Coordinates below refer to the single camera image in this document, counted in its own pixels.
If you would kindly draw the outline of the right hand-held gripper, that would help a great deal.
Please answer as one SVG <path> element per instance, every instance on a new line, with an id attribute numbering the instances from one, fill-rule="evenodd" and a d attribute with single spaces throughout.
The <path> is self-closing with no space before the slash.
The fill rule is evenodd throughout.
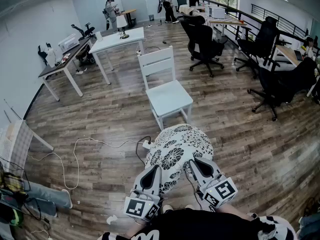
<path id="1" fill-rule="evenodd" d="M 193 178 L 200 185 L 199 190 L 203 194 L 202 199 L 213 208 L 219 208 L 231 201 L 238 193 L 231 177 L 222 175 L 220 178 L 214 179 L 221 172 L 214 161 L 203 157 L 195 157 L 194 160 L 189 160 L 189 167 Z"/>

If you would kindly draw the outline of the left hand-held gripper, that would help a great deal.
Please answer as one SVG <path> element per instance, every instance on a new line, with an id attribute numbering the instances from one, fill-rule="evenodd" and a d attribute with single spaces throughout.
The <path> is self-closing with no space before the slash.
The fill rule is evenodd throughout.
<path id="1" fill-rule="evenodd" d="M 130 195 L 125 198 L 123 213 L 131 218 L 150 222 L 160 209 L 162 169 L 146 168 L 135 179 Z"/>

